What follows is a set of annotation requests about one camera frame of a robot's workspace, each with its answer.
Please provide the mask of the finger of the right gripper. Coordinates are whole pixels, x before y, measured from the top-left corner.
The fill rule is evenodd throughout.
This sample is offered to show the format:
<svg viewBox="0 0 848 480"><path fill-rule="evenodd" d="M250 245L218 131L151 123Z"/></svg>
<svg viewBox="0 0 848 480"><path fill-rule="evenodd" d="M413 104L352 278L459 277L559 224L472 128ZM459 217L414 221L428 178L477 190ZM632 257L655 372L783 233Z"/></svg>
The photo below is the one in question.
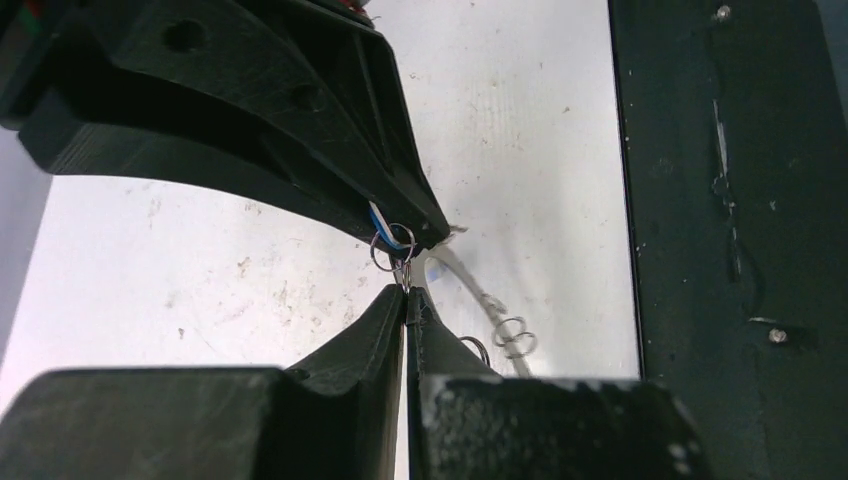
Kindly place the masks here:
<svg viewBox="0 0 848 480"><path fill-rule="evenodd" d="M450 226L394 53L346 1L5 1L1 124L52 175L133 177L266 203L414 252Z"/></svg>

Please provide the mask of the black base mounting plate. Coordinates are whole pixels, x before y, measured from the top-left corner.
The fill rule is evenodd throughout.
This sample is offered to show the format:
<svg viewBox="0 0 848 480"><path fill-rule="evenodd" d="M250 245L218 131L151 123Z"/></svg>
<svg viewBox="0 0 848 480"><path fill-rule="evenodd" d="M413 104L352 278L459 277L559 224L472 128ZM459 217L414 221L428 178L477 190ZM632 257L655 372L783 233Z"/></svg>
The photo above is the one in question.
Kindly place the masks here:
<svg viewBox="0 0 848 480"><path fill-rule="evenodd" d="M643 377L717 478L845 478L846 3L609 11Z"/></svg>

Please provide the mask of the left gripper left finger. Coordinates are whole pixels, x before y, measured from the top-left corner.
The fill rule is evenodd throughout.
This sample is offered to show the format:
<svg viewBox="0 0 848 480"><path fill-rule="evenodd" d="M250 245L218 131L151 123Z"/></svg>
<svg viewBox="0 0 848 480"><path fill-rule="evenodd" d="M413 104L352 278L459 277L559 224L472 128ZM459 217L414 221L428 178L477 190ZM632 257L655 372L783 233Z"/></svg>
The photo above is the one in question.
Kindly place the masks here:
<svg viewBox="0 0 848 480"><path fill-rule="evenodd" d="M56 370L1 422L5 479L388 479L406 296L277 367Z"/></svg>

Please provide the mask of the blue head key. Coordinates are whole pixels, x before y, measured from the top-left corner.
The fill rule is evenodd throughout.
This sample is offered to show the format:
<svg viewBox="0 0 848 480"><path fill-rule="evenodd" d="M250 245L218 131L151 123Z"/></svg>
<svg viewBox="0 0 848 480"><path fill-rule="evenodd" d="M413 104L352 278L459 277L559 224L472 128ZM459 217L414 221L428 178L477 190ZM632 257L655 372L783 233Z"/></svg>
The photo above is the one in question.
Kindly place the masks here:
<svg viewBox="0 0 848 480"><path fill-rule="evenodd" d="M394 250L406 250L413 246L414 236L402 224L390 222L380 208L369 202L369 215L376 228L378 236Z"/></svg>

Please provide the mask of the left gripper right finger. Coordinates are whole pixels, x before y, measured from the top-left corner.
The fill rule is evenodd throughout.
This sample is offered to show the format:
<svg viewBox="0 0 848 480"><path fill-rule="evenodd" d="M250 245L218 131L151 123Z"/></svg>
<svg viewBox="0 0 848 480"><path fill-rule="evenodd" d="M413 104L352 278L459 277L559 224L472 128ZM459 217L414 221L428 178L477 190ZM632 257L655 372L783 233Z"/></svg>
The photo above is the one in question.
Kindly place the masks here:
<svg viewBox="0 0 848 480"><path fill-rule="evenodd" d="M709 479L693 421L646 382L504 377L408 294L414 479Z"/></svg>

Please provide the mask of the metal perforated ring disc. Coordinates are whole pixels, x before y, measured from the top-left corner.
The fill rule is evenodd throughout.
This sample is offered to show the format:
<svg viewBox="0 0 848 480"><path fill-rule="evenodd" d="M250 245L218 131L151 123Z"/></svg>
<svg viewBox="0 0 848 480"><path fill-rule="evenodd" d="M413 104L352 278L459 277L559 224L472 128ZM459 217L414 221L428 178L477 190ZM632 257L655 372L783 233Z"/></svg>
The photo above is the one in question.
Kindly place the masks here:
<svg viewBox="0 0 848 480"><path fill-rule="evenodd" d="M415 236L411 248L394 250L378 236L375 228L369 243L369 255L372 263L379 270L391 273L395 281L406 291L413 287L428 291L429 284L435 279L436 267L453 275L491 324L492 345L501 350L517 376L529 378L533 373L527 357L536 351L538 337L529 330L524 318L509 315L505 304L484 291L457 254L449 247L450 241L456 235L466 231L467 228L464 226L452 225L447 239L430 249L415 253L414 248L417 246Z"/></svg>

